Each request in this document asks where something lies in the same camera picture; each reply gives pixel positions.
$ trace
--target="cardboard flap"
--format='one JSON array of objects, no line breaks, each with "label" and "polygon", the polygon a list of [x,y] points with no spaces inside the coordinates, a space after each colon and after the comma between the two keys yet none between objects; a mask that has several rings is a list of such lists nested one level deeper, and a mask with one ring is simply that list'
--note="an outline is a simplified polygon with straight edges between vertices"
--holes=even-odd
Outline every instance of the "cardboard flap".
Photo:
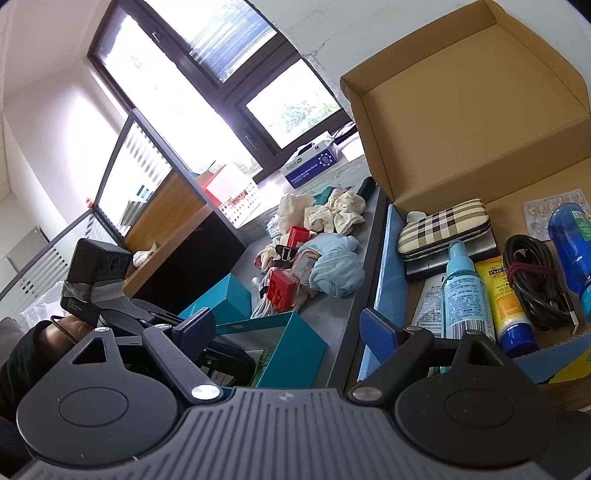
[{"label": "cardboard flap", "polygon": [[591,156],[581,75],[480,0],[345,74],[372,175],[395,204],[491,202]]}]

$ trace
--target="teal cloth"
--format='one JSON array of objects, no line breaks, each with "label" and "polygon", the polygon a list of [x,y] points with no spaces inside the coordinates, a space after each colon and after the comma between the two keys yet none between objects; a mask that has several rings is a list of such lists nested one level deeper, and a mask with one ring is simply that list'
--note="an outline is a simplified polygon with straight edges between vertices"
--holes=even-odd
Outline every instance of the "teal cloth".
[{"label": "teal cloth", "polygon": [[336,187],[326,187],[318,195],[314,195],[314,205],[326,205],[329,201],[330,194],[335,190]]},{"label": "teal cloth", "polygon": [[344,236],[340,233],[319,233],[302,245],[300,250],[311,248],[320,255],[326,255],[335,248],[344,248],[349,252],[354,252],[358,246],[359,241],[354,236]]},{"label": "teal cloth", "polygon": [[364,279],[365,272],[359,257],[346,247],[339,246],[318,259],[310,273],[310,287],[339,299],[356,291]]}]

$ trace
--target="barcode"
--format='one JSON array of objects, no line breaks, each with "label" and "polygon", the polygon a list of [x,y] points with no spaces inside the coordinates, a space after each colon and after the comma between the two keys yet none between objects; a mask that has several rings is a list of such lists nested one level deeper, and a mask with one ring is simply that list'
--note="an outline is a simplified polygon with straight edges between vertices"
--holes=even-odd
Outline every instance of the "barcode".
[{"label": "barcode", "polygon": [[459,340],[466,330],[480,330],[482,333],[486,333],[486,322],[484,320],[464,320],[454,323],[452,325],[452,336],[449,338]]}]

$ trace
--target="silver screw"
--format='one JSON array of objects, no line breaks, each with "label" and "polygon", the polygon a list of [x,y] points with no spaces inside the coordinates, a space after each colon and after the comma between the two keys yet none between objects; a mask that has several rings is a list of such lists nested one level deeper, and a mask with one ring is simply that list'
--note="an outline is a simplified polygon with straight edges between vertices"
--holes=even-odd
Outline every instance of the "silver screw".
[{"label": "silver screw", "polygon": [[359,387],[353,390],[353,398],[363,402],[379,400],[382,391],[374,387]]},{"label": "silver screw", "polygon": [[191,390],[191,395],[197,400],[213,400],[222,394],[222,390],[215,385],[197,385]]}]

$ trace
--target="ribbed gray surface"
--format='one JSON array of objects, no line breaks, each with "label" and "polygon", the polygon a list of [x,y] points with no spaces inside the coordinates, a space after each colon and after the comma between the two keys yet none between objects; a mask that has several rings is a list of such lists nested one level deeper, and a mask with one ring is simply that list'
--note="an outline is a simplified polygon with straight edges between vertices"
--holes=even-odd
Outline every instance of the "ribbed gray surface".
[{"label": "ribbed gray surface", "polygon": [[27,480],[549,480],[535,464],[502,472],[461,471],[413,451],[377,408],[336,390],[238,389],[227,402],[194,407],[157,451],[101,471],[42,462]]}]

